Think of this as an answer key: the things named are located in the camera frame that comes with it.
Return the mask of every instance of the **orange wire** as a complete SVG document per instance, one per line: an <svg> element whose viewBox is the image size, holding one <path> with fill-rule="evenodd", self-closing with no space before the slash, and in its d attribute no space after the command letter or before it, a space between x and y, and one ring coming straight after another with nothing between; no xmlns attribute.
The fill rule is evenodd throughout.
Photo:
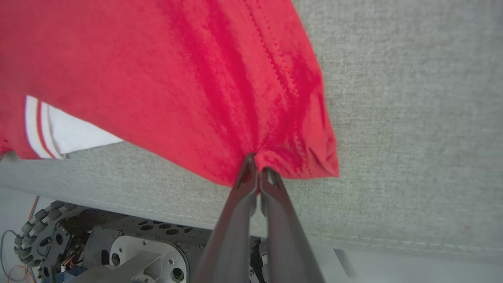
<svg viewBox="0 0 503 283"><path fill-rule="evenodd" d="M31 279L32 279L32 281L33 281L33 283L37 283L37 281L35 280L35 278L33 278L33 274L32 274L29 270L27 270L27 271L26 271L26 273L28 273L28 274L30 275L30 277L31 277Z"/></svg>
<svg viewBox="0 0 503 283"><path fill-rule="evenodd" d="M20 267L23 269L23 271L25 272L25 282L28 283L28 278L26 277L26 268L22 265L15 265L13 268L11 268L11 270L9 270L9 276L7 276L7 283L9 283L9 281L10 281L9 277L11 277L11 273L14 270L14 268L16 268L16 267Z"/></svg>
<svg viewBox="0 0 503 283"><path fill-rule="evenodd" d="M33 210L35 209L35 205L37 204L38 198L39 198L39 196L37 196L35 198L35 200L33 201L32 209L30 210L30 214L28 215L28 221L30 221L30 217L33 214Z"/></svg>

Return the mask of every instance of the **floor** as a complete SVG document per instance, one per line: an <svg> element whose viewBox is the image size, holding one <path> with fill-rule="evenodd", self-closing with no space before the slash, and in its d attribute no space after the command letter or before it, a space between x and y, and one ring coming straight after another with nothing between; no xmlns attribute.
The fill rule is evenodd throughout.
<svg viewBox="0 0 503 283"><path fill-rule="evenodd" d="M3 215L0 218L1 231L11 229L19 232L28 218L34 199L35 195L32 194L0 188L0 214ZM36 211L49 206L51 202L53 202L52 199L41 197ZM19 264L13 252L13 246L14 237L9 233L4 242L4 263L7 271ZM326 283L472 283L476 281L499 283L503 278L503 269L496 265L346 251L357 273L356 277L348 278L331 247L314 246L313 252ZM22 278L22 273L17 268L11 276ZM6 281L3 274L0 274L0 281Z"/></svg>

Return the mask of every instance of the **seam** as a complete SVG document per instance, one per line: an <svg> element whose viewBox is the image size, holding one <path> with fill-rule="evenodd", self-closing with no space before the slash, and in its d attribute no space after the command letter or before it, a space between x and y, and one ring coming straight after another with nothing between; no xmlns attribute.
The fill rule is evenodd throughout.
<svg viewBox="0 0 503 283"><path fill-rule="evenodd" d="M206 220L206 221L211 221L216 223L218 219L212 219L212 218L204 218L204 217L197 217L197 216L192 216L192 215L182 215L182 214L172 214L172 213L167 213L165 211L159 211L159 210L154 210L154 209L144 209L144 208L137 208L133 206L128 206L128 205L123 205L119 203L111 203L107 202L104 200L100 199L93 199L89 197L84 197L84 196L77 196L73 194L68 194L64 192L58 193L58 195L64 195L67 196L68 199L72 198L79 198L79 199L84 199L87 201L92 201L92 202L98 202L106 205L111 205L115 207L120 207L120 208L125 208L128 210L133 210L137 212L145 212L145 213L155 213L155 214L162 214L169 216L173 219L181 220L184 222L192 222L192 223L197 223L197 224L203 224L203 225L208 225L207 222L200 222L197 220ZM392 240L392 239L386 239L386 238L373 238L373 237L359 237L359 236L349 236L349 235L343 235L343 234L333 234L333 233L326 233L326 232L316 232L316 231L304 231L306 235L311 235L318 237L322 240L326 241L335 241L335 242L344 242L348 244L357 244L361 246L372 246L372 247L383 247L383 248L388 248L388 249L398 249L398 250L410 250L410 251L422 251L422 252L434 252L434 253L448 253L448 254L474 254L476 251L466 251L468 249L470 250L487 250L487 251L497 251L497 252L503 252L503 248L491 248L491 247L477 247L477 246L461 246L461 245L452 245L452 244L441 244L441 243L427 243L427 242L413 242L413 241L399 241L399 240ZM353 239L352 240L342 240L342 239L336 239L335 237L339 238L349 238ZM399 247L399 246L389 246L386 244L373 244L369 243L369 241L381 241L381 242L388 242L391 244L405 244L408 245L406 247ZM410 247L410 245L419 245L419 246L432 246L432 247L440 247L440 248L448 248L448 249L457 249L458 251L445 251L445 250L429 250L425 248L414 248Z"/></svg>
<svg viewBox="0 0 503 283"><path fill-rule="evenodd" d="M278 41L276 40L275 34L271 31L271 27L269 25L269 20L267 19L266 15L264 14L264 12L262 10L262 6L259 3L259 0L256 0L256 3L257 3L257 8L261 11L260 13L261 13L262 18L266 21L266 24L268 25L267 30L269 31L269 34L272 36L272 39L273 39L273 42L274 42L274 46L276 48L276 52L279 55L279 57L281 58L282 67L283 67L283 69L284 69L284 71L286 73L287 81L292 85L291 92L292 92L293 96L297 98L299 96L299 90L297 88L297 85L295 84L295 81L292 78L291 71L289 70L289 69L291 69L291 67L288 66L288 64L285 61L284 54L280 50L280 47L279 47ZM248 7L248 10L250 12L250 15L252 17L252 20L253 20L253 22L255 24L256 29L259 31L259 36L261 38L261 42L262 42L262 45L264 47L264 50L268 54L268 56L269 56L269 58L271 60L271 65L272 65L274 71L276 72L276 76L278 77L278 80L279 80L278 70L276 69L276 67L273 64L274 59L271 56L271 54L269 52L267 52L267 47L266 47L265 42L264 42L264 37L263 37L261 31L259 30L259 27L257 25L257 22L256 22L255 18L253 17L253 13L252 13L251 8L248 5L246 5L246 6ZM288 88L287 87L288 87L288 85L283 86L283 90L285 92L285 95L288 95L288 92L287 92ZM295 121L295 125L294 125L294 129L295 129L296 133L299 132L299 128L300 128L299 127L299 120L296 120ZM296 143L297 147L300 149L300 155L302 156L302 158L304 160L307 160L307 153L305 152L304 147L302 146L302 143L301 143L301 141L299 139L299 136L295 134L294 135L294 140L295 140L295 143ZM312 178L312 173L311 173L311 170L309 169L309 166L306 166L306 169L307 169L307 172L309 173L309 177Z"/></svg>

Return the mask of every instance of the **gray couch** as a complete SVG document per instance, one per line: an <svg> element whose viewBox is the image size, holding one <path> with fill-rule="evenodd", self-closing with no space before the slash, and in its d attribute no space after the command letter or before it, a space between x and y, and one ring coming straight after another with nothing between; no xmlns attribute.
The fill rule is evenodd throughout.
<svg viewBox="0 0 503 283"><path fill-rule="evenodd" d="M503 261L503 2L297 0L339 179L287 180L308 238ZM0 162L0 186L212 228L229 189L128 143ZM266 234L257 213L252 232Z"/></svg>

